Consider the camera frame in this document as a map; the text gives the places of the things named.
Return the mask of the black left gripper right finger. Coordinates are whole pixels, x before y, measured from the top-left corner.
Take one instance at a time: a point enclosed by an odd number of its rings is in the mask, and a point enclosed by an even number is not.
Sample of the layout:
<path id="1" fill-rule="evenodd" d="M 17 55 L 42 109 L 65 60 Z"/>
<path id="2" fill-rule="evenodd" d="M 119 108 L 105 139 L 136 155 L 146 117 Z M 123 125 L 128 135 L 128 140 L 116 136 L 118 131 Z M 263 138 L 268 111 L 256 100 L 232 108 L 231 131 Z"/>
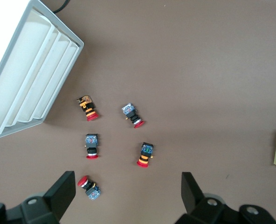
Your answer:
<path id="1" fill-rule="evenodd" d="M 186 213 L 177 224 L 276 224 L 260 206 L 244 204 L 234 210 L 220 196 L 204 194 L 190 172 L 181 175 L 181 198 Z"/>

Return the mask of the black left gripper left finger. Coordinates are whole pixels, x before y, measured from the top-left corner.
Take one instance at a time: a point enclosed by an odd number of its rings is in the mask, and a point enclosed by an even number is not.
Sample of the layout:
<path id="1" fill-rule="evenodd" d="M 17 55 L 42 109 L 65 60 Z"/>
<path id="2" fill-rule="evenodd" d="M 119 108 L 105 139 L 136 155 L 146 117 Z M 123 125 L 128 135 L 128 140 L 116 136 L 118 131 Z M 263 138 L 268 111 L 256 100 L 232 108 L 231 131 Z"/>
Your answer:
<path id="1" fill-rule="evenodd" d="M 58 224 L 75 195 L 75 172 L 66 171 L 43 195 L 10 209 L 0 203 L 0 224 Z"/>

